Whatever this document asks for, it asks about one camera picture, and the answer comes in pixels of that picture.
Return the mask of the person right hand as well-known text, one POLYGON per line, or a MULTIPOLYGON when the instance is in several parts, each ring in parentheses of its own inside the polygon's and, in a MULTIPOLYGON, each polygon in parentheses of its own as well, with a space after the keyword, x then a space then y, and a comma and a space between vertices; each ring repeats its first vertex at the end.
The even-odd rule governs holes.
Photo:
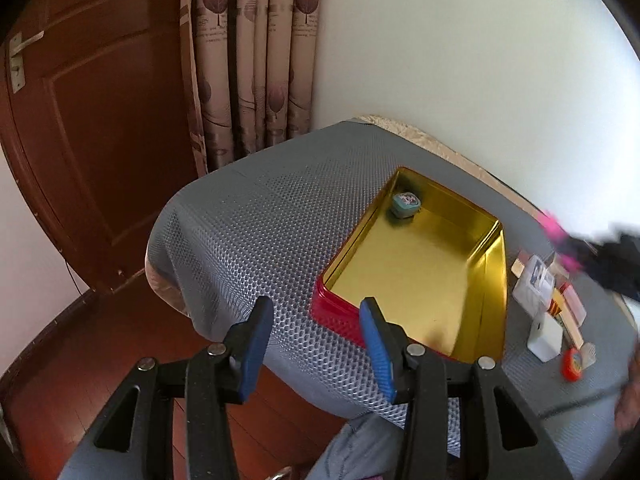
POLYGON ((640 417, 639 378, 630 378, 620 393, 615 408, 615 427, 622 436, 634 430, 640 417))

